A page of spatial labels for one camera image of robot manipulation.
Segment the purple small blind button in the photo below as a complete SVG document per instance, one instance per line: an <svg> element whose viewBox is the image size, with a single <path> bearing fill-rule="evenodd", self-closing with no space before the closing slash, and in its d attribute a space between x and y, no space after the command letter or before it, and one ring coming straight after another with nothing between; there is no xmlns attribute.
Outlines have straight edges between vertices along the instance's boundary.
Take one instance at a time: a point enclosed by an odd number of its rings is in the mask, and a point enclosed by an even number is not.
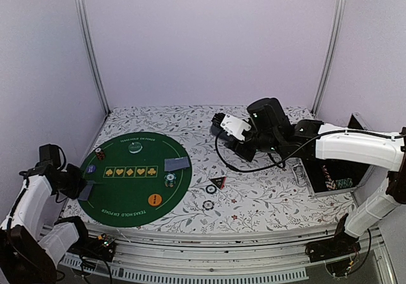
<svg viewBox="0 0 406 284"><path fill-rule="evenodd" d="M96 171L96 166L93 165L93 164L88 165L87 168L86 168L86 173L87 173L87 174L92 174L92 173L94 173L95 171Z"/></svg>

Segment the red black chip stack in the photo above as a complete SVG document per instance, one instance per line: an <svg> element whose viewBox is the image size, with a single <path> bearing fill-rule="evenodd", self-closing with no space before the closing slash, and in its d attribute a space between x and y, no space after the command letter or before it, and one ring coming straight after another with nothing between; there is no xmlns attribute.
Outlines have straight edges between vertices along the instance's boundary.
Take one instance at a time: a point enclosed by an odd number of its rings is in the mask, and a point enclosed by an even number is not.
<svg viewBox="0 0 406 284"><path fill-rule="evenodd" d="M102 148L96 148L95 149L95 155L96 155L96 158L98 160L104 160L105 159L105 153L104 153Z"/></svg>

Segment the clear dealer button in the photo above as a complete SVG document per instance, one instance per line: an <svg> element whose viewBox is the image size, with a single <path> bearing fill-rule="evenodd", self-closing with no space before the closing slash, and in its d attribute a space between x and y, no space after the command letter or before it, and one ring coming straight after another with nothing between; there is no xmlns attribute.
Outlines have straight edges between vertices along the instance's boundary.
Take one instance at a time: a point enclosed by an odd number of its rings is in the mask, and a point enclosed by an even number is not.
<svg viewBox="0 0 406 284"><path fill-rule="evenodd" d="M141 152L143 149L143 145L139 142L132 142L129 146L128 146L128 151L131 154L136 154Z"/></svg>

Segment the black white poker chip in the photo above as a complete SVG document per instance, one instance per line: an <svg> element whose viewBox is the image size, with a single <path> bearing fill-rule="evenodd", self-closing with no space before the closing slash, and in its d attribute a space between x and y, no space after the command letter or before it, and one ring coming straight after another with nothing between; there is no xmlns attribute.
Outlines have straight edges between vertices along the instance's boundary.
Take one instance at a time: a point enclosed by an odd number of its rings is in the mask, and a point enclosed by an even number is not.
<svg viewBox="0 0 406 284"><path fill-rule="evenodd" d="M214 185L206 186L206 192L208 194L215 194L217 192L217 187L215 187Z"/></svg>

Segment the orange big blind button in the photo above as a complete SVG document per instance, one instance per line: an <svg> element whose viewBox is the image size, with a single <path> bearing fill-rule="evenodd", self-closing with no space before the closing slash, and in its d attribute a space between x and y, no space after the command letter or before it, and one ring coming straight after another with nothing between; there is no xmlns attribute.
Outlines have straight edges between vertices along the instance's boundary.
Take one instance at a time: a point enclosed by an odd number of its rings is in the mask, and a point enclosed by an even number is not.
<svg viewBox="0 0 406 284"><path fill-rule="evenodd" d="M160 194L154 193L149 196L148 204L152 207L158 207L162 203L162 196Z"/></svg>

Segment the green white chip stack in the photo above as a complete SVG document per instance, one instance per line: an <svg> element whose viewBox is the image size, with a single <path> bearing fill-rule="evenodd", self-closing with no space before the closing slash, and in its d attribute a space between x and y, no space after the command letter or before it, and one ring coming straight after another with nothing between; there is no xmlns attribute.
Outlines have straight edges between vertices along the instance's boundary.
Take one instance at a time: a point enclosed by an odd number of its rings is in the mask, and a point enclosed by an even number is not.
<svg viewBox="0 0 406 284"><path fill-rule="evenodd" d="M166 174L165 179L164 179L164 184L166 187L170 187L170 188L174 187L176 184L176 174L174 174L174 173Z"/></svg>

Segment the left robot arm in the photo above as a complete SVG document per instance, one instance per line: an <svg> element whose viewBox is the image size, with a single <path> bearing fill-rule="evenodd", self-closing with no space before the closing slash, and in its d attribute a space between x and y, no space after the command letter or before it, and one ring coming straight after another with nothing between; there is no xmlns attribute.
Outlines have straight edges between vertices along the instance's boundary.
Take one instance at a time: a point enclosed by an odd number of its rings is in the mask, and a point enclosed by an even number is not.
<svg viewBox="0 0 406 284"><path fill-rule="evenodd" d="M22 189L1 223L1 272L6 283L56 283L58 263L69 248L88 255L94 241L79 216L55 221L41 238L41 214L49 198L62 194L76 199L87 182L80 168L67 163L63 150L53 144L40 146L38 163L20 175Z"/></svg>

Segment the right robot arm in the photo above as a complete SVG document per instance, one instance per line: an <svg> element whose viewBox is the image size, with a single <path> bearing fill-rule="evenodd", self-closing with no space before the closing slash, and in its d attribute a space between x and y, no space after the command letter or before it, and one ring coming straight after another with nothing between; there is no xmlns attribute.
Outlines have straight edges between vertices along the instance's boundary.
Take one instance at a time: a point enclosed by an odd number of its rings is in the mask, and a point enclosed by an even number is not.
<svg viewBox="0 0 406 284"><path fill-rule="evenodd" d="M276 153L281 163L300 159L315 192L355 188L374 166L388 172L368 199L340 218L333 237L306 245L311 261L359 251L359 238L405 203L404 132L372 132L315 119L292 123L276 98L255 101L247 112L246 120L229 114L213 118L213 124L227 135L227 147L246 161L257 152Z"/></svg>

